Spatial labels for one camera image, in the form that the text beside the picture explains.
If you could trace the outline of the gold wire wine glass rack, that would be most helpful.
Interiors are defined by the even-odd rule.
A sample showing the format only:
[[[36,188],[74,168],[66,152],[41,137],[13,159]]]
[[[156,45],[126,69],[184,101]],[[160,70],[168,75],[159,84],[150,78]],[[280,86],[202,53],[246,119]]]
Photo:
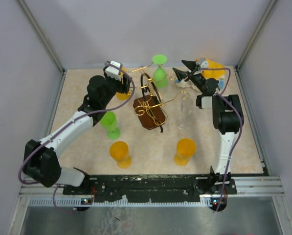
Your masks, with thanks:
[[[163,109],[168,103],[180,97],[187,100],[190,94],[187,91],[180,91],[176,95],[165,101],[156,85],[154,79],[145,71],[151,65],[139,67],[126,73],[140,72],[140,86],[136,89],[141,90],[142,97],[137,98],[133,102],[134,114],[138,117],[142,127],[147,130],[159,128],[163,133],[163,125],[168,120],[168,114]]]

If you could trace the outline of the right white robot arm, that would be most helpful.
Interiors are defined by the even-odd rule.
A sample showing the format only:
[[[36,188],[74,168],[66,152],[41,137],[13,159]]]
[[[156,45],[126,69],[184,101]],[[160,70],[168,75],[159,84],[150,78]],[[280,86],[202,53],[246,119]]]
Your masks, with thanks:
[[[200,109],[212,110],[212,122],[220,137],[216,166],[210,167],[207,179],[202,181],[202,189],[209,189],[212,193],[220,193],[231,179],[230,161],[243,129],[244,115],[240,99],[237,94],[223,96],[229,84],[231,70],[226,67],[211,68],[205,58],[195,61],[182,60],[187,71],[173,68],[179,84],[190,83],[201,94],[196,96],[196,106]],[[228,78],[220,87],[220,79],[206,78],[205,71],[223,71]]]

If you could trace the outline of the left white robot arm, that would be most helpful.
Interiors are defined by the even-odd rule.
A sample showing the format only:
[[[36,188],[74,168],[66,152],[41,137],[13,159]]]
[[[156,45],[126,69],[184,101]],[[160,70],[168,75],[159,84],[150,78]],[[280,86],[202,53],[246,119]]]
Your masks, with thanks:
[[[82,134],[93,128],[109,109],[108,103],[116,93],[126,93],[134,87],[133,79],[124,70],[118,74],[105,72],[90,78],[87,94],[74,115],[59,129],[39,141],[30,140],[25,145],[23,163],[18,180],[24,184],[73,186],[80,194],[90,191],[87,173],[80,169],[62,167],[60,155]]]

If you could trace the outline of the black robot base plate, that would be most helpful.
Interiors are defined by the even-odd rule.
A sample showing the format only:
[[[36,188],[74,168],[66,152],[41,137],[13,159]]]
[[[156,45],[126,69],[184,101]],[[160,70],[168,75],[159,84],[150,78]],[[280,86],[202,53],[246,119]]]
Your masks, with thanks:
[[[203,194],[234,195],[231,176],[150,174],[89,175],[78,186],[64,186],[64,195],[89,195],[96,203],[115,202],[126,196],[130,203],[199,202]]]

